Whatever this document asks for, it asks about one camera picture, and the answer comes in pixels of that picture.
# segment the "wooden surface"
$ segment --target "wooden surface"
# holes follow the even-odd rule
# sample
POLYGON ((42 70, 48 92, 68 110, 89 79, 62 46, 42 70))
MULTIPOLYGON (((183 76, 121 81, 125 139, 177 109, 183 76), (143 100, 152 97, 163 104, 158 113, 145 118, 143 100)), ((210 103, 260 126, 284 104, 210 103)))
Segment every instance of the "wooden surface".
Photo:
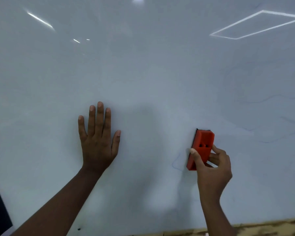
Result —
MULTIPOLYGON (((260 224, 234 225, 238 236, 295 236, 295 219, 271 221, 260 224)), ((168 231, 158 234, 141 234, 137 236, 200 236, 206 235, 206 228, 168 231)))

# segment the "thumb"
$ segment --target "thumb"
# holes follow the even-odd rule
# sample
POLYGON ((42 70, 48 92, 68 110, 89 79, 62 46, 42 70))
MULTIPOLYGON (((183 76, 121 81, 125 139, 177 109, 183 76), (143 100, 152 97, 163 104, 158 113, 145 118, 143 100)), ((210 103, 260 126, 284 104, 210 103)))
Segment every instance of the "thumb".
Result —
POLYGON ((190 154, 193 156, 197 169, 205 167, 205 164, 203 163, 200 154, 194 148, 190 148, 190 154))

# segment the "left hand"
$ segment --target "left hand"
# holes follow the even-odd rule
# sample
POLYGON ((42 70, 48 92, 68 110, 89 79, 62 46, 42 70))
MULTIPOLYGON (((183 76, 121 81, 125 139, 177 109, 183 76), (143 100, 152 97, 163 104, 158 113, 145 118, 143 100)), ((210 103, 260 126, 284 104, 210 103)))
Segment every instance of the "left hand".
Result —
POLYGON ((98 102, 96 119, 95 106, 90 106, 87 133, 82 115, 79 116, 78 124, 83 153, 82 168, 102 174, 117 156, 120 142, 121 131, 118 130, 111 143, 111 110, 106 108, 104 121, 104 104, 98 102))

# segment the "whiteboard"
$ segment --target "whiteboard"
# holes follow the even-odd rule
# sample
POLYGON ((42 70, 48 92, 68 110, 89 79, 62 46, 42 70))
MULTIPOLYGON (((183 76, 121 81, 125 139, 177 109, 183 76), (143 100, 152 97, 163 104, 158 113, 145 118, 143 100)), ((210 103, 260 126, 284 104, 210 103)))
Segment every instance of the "whiteboard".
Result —
POLYGON ((77 119, 98 101, 119 154, 69 235, 205 227, 186 170, 196 128, 231 158, 231 223, 295 217, 294 20, 295 0, 0 0, 0 193, 14 226, 79 171, 77 119))

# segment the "hand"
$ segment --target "hand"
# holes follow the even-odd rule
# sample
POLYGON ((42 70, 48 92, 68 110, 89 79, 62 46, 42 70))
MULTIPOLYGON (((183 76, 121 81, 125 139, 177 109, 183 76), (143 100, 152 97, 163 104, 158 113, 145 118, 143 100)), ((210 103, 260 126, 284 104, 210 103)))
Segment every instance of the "hand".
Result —
POLYGON ((204 164, 199 153, 191 148, 192 154, 197 167, 198 187, 200 199, 204 202, 219 203, 221 194, 232 178, 231 161, 224 150, 218 149, 213 145, 209 161, 218 167, 212 167, 204 164))
POLYGON ((78 124, 83 153, 83 169, 102 174, 117 156, 121 131, 115 132, 111 144, 110 123, 111 110, 106 108, 104 121, 104 104, 102 102, 97 103, 96 120, 95 106, 90 106, 87 133, 84 127, 84 117, 79 116, 78 124))

